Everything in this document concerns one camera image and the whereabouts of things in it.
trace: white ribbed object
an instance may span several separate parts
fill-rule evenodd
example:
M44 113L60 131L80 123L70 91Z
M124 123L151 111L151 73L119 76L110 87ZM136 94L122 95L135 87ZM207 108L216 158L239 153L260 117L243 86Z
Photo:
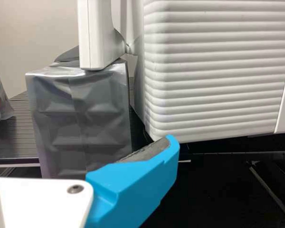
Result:
M275 131L285 0L145 0L143 33L141 116L154 140Z

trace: duct tape wrapped box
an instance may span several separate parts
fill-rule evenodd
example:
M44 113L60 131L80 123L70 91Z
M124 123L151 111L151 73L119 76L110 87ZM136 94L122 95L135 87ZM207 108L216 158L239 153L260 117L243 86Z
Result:
M26 74L44 178L80 178L133 151L127 63L85 71L58 62Z

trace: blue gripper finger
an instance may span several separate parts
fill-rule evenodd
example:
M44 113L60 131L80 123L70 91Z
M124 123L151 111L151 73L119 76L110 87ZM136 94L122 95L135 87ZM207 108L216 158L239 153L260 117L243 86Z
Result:
M86 175L94 188L86 228L135 228L152 214L176 180L180 145L172 135L166 139L168 147L149 160L108 164Z

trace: beige wall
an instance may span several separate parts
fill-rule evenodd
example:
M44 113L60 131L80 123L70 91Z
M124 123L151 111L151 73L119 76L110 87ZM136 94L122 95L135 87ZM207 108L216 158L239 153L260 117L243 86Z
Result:
M0 0L0 77L8 97L24 74L78 45L76 0Z

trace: screw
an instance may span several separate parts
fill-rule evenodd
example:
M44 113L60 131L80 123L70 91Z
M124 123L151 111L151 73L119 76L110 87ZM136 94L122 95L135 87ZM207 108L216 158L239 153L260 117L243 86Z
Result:
M81 185L73 185L67 189L67 192L70 194L77 194L80 193L84 189Z

